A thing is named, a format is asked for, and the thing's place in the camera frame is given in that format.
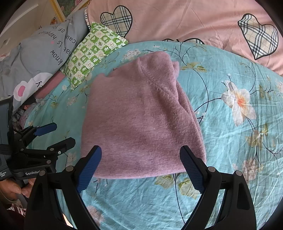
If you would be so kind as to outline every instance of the folded pink sweater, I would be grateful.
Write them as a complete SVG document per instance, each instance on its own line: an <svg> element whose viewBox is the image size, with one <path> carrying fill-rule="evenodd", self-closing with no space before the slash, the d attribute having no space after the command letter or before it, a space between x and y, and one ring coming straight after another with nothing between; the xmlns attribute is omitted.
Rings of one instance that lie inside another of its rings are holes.
<svg viewBox="0 0 283 230"><path fill-rule="evenodd" d="M179 63L153 52L93 81L82 129L82 156L102 148L98 178L184 172L181 146L206 162L202 134L176 78Z"/></svg>

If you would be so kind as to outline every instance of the blue floral bed sheet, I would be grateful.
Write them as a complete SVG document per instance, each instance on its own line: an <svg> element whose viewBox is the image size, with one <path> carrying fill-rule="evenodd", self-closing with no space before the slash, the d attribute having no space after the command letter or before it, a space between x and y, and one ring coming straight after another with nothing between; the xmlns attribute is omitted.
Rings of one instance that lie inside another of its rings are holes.
<svg viewBox="0 0 283 230"><path fill-rule="evenodd" d="M37 137L32 148L73 137L76 145L59 157L57 170L80 158L81 131L91 83L99 73L149 52L165 51L180 63L178 81L200 124L207 165L220 172L244 174L254 203L257 228L269 219L283 189L283 78L250 60L212 46L194 43L141 42L110 54L75 90L65 78L32 111L28 125L55 122L57 130ZM104 229L181 229L200 197L188 175L106 180L92 178L81 193L90 214ZM69 220L64 197L58 197ZM220 208L223 192L208 226Z"/></svg>

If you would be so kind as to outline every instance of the green checkered pillow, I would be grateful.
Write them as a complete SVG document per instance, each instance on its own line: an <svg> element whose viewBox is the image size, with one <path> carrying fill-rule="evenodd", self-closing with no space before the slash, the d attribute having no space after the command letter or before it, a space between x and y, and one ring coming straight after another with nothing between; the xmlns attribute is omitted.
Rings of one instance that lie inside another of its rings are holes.
<svg viewBox="0 0 283 230"><path fill-rule="evenodd" d="M99 23L91 24L91 31L77 46L61 71L71 82L71 89L81 84L90 71L102 61L103 58L116 49L126 45L128 41Z"/></svg>

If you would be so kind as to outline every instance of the gray pillow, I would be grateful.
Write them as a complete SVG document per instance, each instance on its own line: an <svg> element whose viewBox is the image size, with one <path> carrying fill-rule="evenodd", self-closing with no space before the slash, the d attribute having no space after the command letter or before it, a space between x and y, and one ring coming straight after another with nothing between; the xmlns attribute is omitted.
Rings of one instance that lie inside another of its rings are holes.
<svg viewBox="0 0 283 230"><path fill-rule="evenodd" d="M14 113L60 69L88 32L81 9L24 39L0 62L0 99L13 95Z"/></svg>

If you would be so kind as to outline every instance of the white and pink ear print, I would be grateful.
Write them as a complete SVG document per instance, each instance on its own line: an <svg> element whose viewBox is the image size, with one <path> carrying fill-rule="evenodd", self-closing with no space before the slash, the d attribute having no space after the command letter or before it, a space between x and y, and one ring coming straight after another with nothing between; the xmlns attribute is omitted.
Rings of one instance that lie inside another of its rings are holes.
<svg viewBox="0 0 283 230"><path fill-rule="evenodd" d="M21 81L14 89L14 99L24 103L31 95L41 88L51 77L51 73L39 73L29 82Z"/></svg>

